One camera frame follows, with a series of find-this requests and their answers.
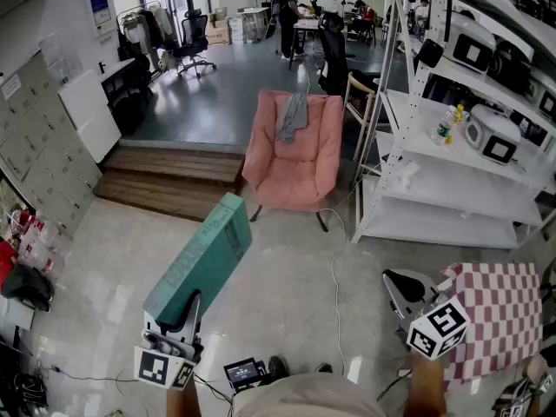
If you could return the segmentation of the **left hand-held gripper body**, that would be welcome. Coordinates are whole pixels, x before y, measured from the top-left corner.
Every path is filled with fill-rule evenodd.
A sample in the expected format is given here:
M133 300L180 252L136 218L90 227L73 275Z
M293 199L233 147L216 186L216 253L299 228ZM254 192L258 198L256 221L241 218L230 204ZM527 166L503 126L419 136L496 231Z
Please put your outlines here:
M134 378L166 390L183 390L201 361L203 349L199 338L188 344L143 330L141 345L135 346Z

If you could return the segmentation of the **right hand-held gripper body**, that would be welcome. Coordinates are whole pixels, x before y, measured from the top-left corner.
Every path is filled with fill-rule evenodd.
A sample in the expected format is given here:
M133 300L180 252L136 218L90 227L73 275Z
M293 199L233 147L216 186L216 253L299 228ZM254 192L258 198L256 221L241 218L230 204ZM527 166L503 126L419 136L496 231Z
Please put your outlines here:
M460 343L470 323L457 297L440 291L421 310L408 314L397 334L408 350L436 360Z

